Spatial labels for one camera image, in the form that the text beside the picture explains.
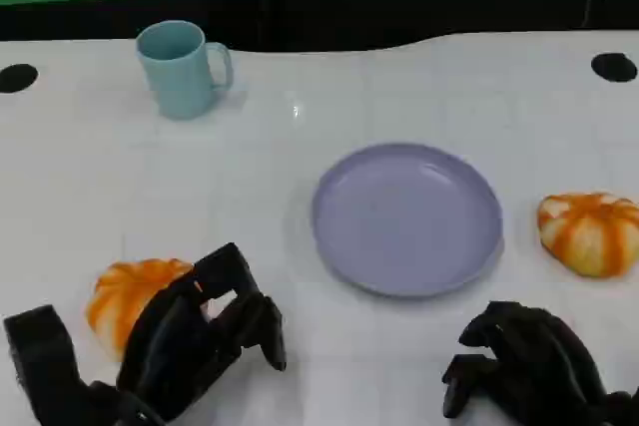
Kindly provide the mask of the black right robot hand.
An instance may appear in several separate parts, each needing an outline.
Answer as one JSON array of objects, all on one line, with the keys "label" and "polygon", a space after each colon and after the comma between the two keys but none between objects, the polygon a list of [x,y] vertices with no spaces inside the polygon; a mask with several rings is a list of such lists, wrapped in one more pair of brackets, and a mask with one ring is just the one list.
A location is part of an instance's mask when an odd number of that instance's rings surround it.
[{"label": "black right robot hand", "polygon": [[482,394],[521,425],[588,425],[605,402],[596,363],[559,317],[513,301],[491,301],[459,336],[494,356],[457,354],[442,376],[442,413],[458,417]]}]

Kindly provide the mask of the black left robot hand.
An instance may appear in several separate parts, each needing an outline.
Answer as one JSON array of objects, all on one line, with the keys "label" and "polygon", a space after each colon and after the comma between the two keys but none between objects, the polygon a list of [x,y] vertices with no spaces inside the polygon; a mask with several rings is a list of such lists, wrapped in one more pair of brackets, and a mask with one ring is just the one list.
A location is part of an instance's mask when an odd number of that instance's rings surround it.
[{"label": "black left robot hand", "polygon": [[197,261],[161,289],[136,320],[117,387],[132,394],[152,419],[178,418],[248,348],[261,349],[284,371],[283,317],[255,282],[232,242]]}]

